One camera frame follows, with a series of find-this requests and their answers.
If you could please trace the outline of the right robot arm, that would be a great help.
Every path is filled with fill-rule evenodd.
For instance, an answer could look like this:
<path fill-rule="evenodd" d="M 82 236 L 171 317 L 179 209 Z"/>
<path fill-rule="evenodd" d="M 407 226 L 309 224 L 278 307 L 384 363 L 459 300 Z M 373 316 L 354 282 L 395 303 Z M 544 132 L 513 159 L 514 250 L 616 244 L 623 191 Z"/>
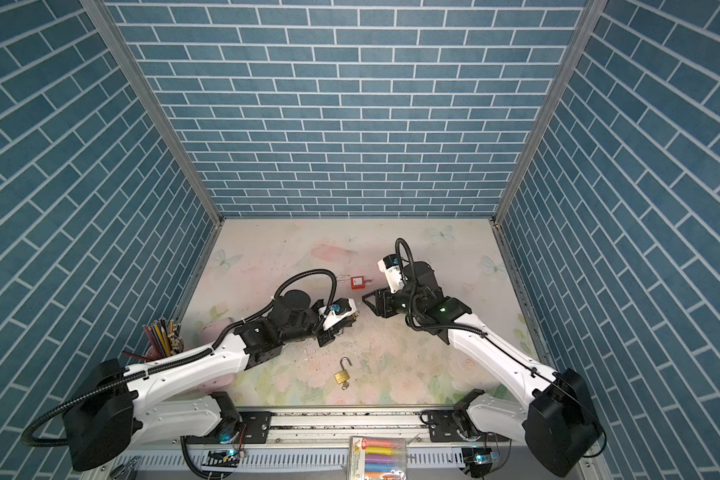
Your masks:
<path fill-rule="evenodd" d="M 494 375 L 519 402 L 512 421 L 536 460 L 563 478 L 594 445 L 606 447 L 607 434 L 586 380 L 568 368 L 559 372 L 534 360 L 493 332 L 461 300 L 447 296 L 434 270 L 414 259 L 398 238 L 392 254 L 378 263 L 387 287 L 363 296 L 374 315 L 403 315 L 406 325 L 440 338 Z"/>

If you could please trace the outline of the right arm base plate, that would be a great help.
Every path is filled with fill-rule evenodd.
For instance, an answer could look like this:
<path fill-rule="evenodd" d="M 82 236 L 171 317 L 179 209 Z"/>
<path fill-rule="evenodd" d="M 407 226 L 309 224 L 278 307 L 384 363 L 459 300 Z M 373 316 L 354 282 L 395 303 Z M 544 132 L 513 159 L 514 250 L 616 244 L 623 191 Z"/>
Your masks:
<path fill-rule="evenodd" d="M 423 410 L 419 413 L 419 419 L 428 429 L 430 441 L 433 443 L 509 441 L 508 437 L 496 432 L 479 430 L 465 411 Z"/>

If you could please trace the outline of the large brass padlock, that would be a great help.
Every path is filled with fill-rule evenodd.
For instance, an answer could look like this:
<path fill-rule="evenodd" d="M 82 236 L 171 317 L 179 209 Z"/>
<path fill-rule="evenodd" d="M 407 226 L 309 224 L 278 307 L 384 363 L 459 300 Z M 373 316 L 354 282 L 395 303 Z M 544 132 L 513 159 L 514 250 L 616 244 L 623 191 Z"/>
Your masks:
<path fill-rule="evenodd" d="M 336 383 L 341 387 L 342 390 L 349 388 L 350 374 L 348 366 L 351 366 L 352 362 L 348 357 L 342 357 L 339 360 L 340 370 L 334 375 Z"/>

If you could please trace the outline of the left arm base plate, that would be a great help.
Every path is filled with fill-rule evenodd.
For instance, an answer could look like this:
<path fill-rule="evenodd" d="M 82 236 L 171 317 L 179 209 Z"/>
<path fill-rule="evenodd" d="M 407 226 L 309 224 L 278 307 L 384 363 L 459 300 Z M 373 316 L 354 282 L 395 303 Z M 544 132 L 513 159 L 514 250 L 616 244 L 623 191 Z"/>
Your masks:
<path fill-rule="evenodd" d="M 205 436 L 187 436 L 187 444 L 240 445 L 265 444 L 273 414 L 269 411 L 242 412 L 236 420 L 223 419 Z"/>

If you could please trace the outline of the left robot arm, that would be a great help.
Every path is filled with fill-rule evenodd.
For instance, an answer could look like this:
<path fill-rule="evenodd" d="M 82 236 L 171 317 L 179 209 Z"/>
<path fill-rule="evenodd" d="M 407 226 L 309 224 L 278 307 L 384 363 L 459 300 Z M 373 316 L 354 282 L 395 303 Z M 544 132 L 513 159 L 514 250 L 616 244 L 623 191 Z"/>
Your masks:
<path fill-rule="evenodd" d="M 358 315 L 355 301 L 337 297 L 337 288 L 330 270 L 300 272 L 266 306 L 225 326 L 211 343 L 131 367 L 104 361 L 75 394 L 32 420 L 21 442 L 67 448 L 76 471 L 99 467 L 155 428 L 150 416 L 164 401 L 274 359 L 290 342 L 332 342 Z"/>

